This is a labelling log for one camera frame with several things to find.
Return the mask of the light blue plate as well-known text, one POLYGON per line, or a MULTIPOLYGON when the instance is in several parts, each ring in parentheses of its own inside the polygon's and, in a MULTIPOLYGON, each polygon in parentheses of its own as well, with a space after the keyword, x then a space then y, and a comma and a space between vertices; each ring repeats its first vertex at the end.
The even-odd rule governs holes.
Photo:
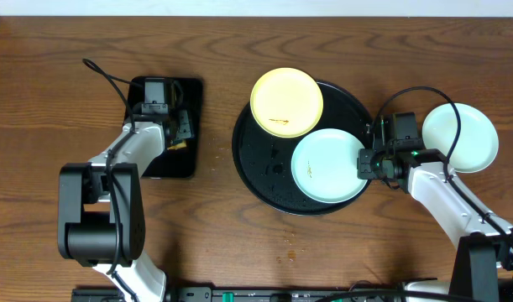
MULTIPOLYGON (((450 164, 459 173, 475 173, 490 166, 499 151, 499 137, 493 123, 478 109, 463 103, 455 107, 461 121, 457 145, 450 164)), ((425 118, 421 135, 425 147, 436 148, 444 155, 455 139, 457 118, 450 104, 433 109, 425 118)))
POLYGON ((298 189, 324 204, 352 200, 368 184, 358 177, 357 159, 363 148, 351 133, 325 128, 305 136, 291 158, 298 189))

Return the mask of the light blue plate front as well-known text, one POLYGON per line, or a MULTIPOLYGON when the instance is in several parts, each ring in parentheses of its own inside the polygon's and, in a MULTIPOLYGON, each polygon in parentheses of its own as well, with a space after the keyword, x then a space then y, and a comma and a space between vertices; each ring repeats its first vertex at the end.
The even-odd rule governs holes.
MULTIPOLYGON (((461 121, 457 145, 450 164, 459 173, 475 173, 490 166, 499 151, 499 137, 493 123, 478 109, 463 103, 455 107, 461 121)), ((436 148, 444 155, 455 139, 457 118, 450 104, 433 109, 425 118, 421 135, 425 147, 436 148)))

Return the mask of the green yellow sponge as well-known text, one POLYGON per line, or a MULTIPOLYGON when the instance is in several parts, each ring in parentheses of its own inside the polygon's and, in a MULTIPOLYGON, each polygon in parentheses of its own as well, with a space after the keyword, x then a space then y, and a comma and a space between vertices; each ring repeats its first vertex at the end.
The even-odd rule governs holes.
POLYGON ((173 142, 167 149, 168 150, 180 150, 187 148, 187 143, 185 139, 173 142))

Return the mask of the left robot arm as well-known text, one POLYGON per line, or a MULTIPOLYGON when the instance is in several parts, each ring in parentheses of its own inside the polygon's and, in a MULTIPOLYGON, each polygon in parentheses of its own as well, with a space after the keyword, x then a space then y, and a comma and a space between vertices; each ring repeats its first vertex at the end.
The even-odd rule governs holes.
POLYGON ((109 278, 117 290, 99 301, 166 301, 168 277, 144 250, 146 226, 140 180, 152 169, 184 177, 190 168, 175 157, 200 130, 191 109, 133 114, 119 136, 85 163, 59 174, 60 255, 109 278))

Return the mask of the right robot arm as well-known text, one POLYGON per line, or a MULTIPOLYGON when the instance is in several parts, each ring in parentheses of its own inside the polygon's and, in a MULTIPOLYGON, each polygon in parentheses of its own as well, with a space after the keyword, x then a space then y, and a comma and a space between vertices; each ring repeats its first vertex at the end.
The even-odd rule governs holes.
POLYGON ((513 226, 492 212, 436 149, 386 154, 362 148, 358 177, 380 180, 420 202, 457 248, 448 293, 477 301, 513 300, 513 226))

